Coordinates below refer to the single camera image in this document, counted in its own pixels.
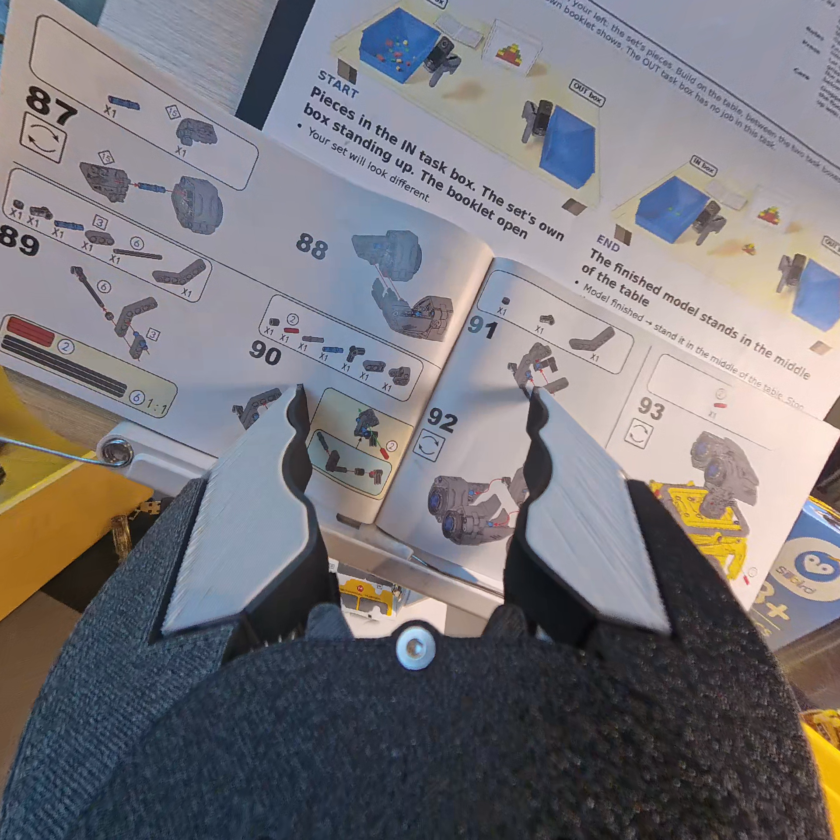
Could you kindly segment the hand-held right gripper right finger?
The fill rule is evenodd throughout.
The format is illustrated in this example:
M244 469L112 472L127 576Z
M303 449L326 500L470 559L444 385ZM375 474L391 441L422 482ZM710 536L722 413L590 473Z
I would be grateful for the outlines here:
M543 388L532 390L527 430L529 494L507 555L505 601L559 644L583 646L597 623L669 636L617 462Z

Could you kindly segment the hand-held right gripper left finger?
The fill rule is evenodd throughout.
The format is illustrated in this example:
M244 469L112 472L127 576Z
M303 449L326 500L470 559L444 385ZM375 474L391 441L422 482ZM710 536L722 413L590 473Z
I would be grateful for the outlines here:
M161 635L232 623L253 643L305 624L339 603L317 514L306 490L305 388L285 390L208 472Z

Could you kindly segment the instruction booklet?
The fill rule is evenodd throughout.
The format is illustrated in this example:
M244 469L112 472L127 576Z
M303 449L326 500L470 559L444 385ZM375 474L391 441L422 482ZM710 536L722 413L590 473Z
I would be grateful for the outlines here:
M781 636L838 438L838 2L2 2L2 365L176 492L307 387L332 555L501 594L527 393Z

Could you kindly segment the grey desk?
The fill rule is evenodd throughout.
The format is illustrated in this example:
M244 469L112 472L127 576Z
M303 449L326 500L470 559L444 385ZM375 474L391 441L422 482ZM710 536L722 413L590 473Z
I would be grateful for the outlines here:
M28 714L63 644L81 615L41 591L1 622L1 786L5 786ZM477 636L487 623L457 607L422 595L387 618L347 615L357 637L380 637L400 623L428 620L455 636Z

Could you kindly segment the printed task sheet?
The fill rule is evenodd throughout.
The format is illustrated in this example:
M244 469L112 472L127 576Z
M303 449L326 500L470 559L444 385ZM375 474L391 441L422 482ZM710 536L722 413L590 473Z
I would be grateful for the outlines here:
M777 399L838 398L838 2L315 2L264 131Z

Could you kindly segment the yellow printed leaflet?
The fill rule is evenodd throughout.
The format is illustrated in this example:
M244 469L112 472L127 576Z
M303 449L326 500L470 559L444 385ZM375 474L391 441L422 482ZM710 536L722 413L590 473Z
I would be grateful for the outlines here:
M374 620L395 617L410 594L399 584L333 559L329 560L329 568L336 575L342 609L346 612Z

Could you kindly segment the blue robot kit box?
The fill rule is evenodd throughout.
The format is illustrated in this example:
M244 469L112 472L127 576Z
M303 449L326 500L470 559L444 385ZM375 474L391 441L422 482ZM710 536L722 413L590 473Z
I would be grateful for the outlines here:
M749 615L770 650L839 617L839 516L810 497Z

